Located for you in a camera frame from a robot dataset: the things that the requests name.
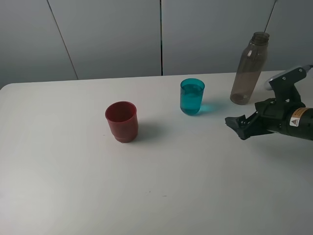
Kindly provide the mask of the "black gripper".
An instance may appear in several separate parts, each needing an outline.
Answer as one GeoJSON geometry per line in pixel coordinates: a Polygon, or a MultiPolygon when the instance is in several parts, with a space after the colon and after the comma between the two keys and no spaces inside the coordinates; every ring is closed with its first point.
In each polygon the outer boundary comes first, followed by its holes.
{"type": "Polygon", "coordinates": [[[296,117],[298,126],[291,126],[290,120],[298,108],[305,108],[302,102],[278,102],[275,98],[255,103],[256,112],[249,117],[226,117],[225,124],[234,130],[240,139],[272,134],[305,135],[306,117],[296,117]],[[262,128],[259,128],[258,118],[261,118],[262,128]]]}

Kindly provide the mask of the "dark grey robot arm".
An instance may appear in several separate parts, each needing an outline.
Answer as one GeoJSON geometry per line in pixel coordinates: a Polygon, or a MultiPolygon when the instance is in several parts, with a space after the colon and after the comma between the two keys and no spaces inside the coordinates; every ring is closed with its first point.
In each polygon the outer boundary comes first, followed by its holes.
{"type": "Polygon", "coordinates": [[[313,139],[313,110],[302,102],[277,101],[269,98],[255,103],[256,112],[251,116],[225,118],[226,125],[240,139],[278,133],[295,138],[313,139]]]}

